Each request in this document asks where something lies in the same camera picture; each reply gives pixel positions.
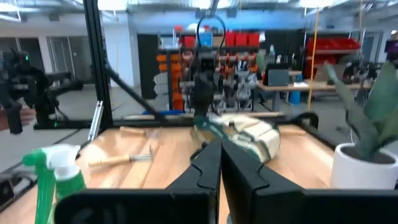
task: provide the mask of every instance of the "wooden handle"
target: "wooden handle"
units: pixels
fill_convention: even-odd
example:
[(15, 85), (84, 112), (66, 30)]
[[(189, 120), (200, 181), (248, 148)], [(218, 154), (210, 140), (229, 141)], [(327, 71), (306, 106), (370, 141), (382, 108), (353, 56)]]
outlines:
[(100, 165), (114, 165), (114, 164), (120, 164), (123, 162), (130, 162), (130, 156), (125, 155), (125, 156), (110, 157), (107, 159), (89, 162), (88, 166), (93, 167), (93, 166), (100, 166)]
[(305, 136), (307, 132), (304, 130), (294, 130), (294, 129), (282, 129), (280, 130), (281, 135), (297, 135), (297, 136)]
[(138, 129), (138, 128), (128, 128), (128, 127), (120, 127), (120, 131), (124, 131), (130, 134), (140, 134), (145, 135), (145, 130)]

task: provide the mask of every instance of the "white pot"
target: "white pot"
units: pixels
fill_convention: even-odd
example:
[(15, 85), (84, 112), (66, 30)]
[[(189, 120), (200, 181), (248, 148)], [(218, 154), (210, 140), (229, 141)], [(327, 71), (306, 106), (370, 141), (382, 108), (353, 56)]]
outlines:
[(347, 155), (354, 143), (340, 144), (335, 149), (330, 185), (337, 189), (394, 189), (398, 179), (398, 157), (384, 149), (379, 158), (388, 164), (366, 162)]

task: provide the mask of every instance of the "gray floor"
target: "gray floor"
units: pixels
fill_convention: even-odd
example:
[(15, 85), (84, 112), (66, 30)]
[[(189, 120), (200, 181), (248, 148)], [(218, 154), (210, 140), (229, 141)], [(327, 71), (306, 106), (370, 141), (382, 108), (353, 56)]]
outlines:
[[(60, 98), (60, 109), (71, 119), (90, 119), (93, 116), (96, 104), (96, 92), (94, 86), (86, 86), (83, 91), (70, 92), (62, 95)], [(141, 114), (144, 109), (131, 99), (127, 93), (120, 88), (111, 90), (111, 102), (113, 108), (113, 117), (122, 118), (131, 114)], [(160, 105), (154, 100), (149, 102), (157, 109)], [(256, 104), (256, 111), (265, 111), (260, 105)], [(285, 113), (298, 113), (306, 111), (308, 105), (302, 103), (298, 106), (290, 106), (282, 103), (281, 110)], [(345, 112), (342, 104), (336, 97), (325, 98), (321, 101), (314, 101), (312, 109), (316, 111), (320, 117), (320, 131), (330, 136), (335, 141), (348, 142), (349, 131), (339, 132), (337, 126), (347, 127), (345, 125)], [(59, 131), (33, 131), (31, 126), (25, 127), (24, 132), (18, 136), (12, 136), (9, 131), (0, 132), (0, 141), (2, 142), (0, 151), (0, 171), (6, 170), (10, 166), (21, 161), (24, 154), (30, 150), (49, 146), (75, 130), (59, 130)], [(72, 138), (68, 138), (64, 142), (70, 144), (82, 144), (86, 141), (88, 130), (81, 130)]]

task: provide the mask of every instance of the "wooden table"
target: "wooden table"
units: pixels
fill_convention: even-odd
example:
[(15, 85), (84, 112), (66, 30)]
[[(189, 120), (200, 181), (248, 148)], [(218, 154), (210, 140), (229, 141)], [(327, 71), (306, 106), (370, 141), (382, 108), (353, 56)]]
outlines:
[[(266, 86), (266, 85), (263, 85), (262, 82), (258, 81), (257, 88), (260, 91), (275, 91), (274, 97), (271, 98), (271, 100), (272, 100), (271, 111), (277, 112), (277, 111), (279, 111), (279, 105), (280, 105), (279, 92), (281, 92), (281, 91), (286, 91), (286, 92), (310, 91), (310, 89), (311, 89), (310, 81), (304, 80), (304, 82), (308, 83), (308, 86), (294, 86), (293, 83), (289, 83), (287, 86)], [(361, 88), (361, 85), (360, 84), (352, 84), (352, 85), (346, 85), (346, 87), (350, 90), (359, 90)], [(368, 82), (366, 82), (364, 84), (363, 88), (370, 90), (371, 85)], [(336, 87), (334, 85), (328, 85), (326, 82), (313, 82), (312, 90), (313, 91), (335, 91)]]
[[(190, 128), (163, 128), (159, 138), (146, 140), (116, 129), (106, 130), (81, 152), (77, 163), (125, 154), (143, 154), (154, 148), (152, 162), (132, 162), (112, 167), (82, 168), (89, 188), (164, 189), (190, 165), (189, 157), (198, 149)], [(305, 188), (327, 188), (333, 151), (311, 135), (283, 136), (280, 151), (267, 165), (280, 175)], [(0, 214), (0, 223), (32, 224), (37, 187), (23, 195)], [(221, 183), (220, 223), (226, 223), (229, 208)]]

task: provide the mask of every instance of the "green spray bottle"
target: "green spray bottle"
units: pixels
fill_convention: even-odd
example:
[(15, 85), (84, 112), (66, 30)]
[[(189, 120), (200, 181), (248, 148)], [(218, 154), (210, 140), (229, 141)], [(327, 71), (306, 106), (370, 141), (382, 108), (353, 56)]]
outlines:
[(85, 181), (75, 159), (80, 146), (57, 144), (34, 149), (22, 158), (25, 166), (34, 166), (37, 175), (37, 207), (35, 224), (54, 223), (54, 196), (62, 198), (85, 189)]

